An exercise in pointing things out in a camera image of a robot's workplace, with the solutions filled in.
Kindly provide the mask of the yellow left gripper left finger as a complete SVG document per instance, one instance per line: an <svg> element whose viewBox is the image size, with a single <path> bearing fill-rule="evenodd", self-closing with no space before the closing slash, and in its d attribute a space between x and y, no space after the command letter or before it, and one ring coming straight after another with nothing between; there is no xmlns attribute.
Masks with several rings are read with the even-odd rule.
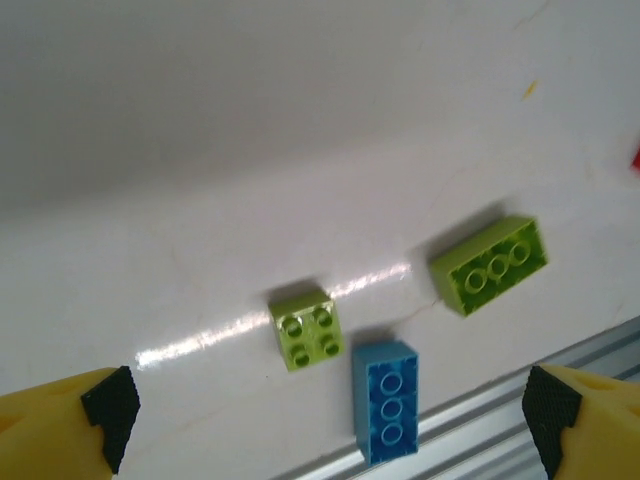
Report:
<svg viewBox="0 0 640 480"><path fill-rule="evenodd" d="M140 409L128 366L1 397L3 479L111 479Z"/></svg>

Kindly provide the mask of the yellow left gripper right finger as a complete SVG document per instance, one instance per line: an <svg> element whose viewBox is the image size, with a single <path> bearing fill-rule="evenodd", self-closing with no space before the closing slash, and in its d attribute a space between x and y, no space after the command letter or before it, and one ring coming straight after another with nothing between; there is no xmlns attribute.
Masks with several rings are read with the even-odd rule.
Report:
<svg viewBox="0 0 640 480"><path fill-rule="evenodd" d="M531 368L522 410L550 479L639 477L639 385L558 365Z"/></svg>

